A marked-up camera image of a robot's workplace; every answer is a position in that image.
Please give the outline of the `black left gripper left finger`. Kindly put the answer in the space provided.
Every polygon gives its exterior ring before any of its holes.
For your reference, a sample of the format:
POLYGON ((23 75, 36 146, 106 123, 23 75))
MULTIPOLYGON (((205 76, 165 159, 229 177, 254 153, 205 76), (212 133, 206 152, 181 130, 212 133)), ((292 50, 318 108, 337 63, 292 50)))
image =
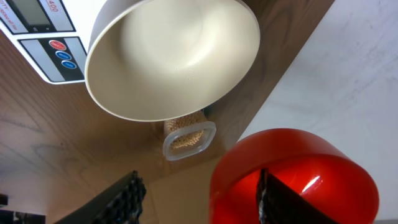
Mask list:
POLYGON ((119 179, 58 224, 138 224, 146 188, 136 170, 119 179))

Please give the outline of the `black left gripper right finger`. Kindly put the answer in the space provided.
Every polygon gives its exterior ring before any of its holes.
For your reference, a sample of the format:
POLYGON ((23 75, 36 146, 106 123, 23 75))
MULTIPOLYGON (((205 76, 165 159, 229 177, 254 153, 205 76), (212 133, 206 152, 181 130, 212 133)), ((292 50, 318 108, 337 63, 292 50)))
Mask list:
POLYGON ((267 169, 260 170, 256 202, 260 224, 336 224, 267 169))

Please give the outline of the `red plastic measuring scoop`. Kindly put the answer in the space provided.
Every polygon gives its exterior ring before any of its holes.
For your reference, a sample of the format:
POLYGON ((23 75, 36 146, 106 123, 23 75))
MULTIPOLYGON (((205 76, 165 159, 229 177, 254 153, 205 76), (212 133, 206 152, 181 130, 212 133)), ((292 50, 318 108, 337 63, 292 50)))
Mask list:
POLYGON ((258 223, 256 190, 263 169, 337 223, 376 218, 379 192, 366 170, 315 134, 277 128, 238 141, 217 163, 209 223, 258 223))

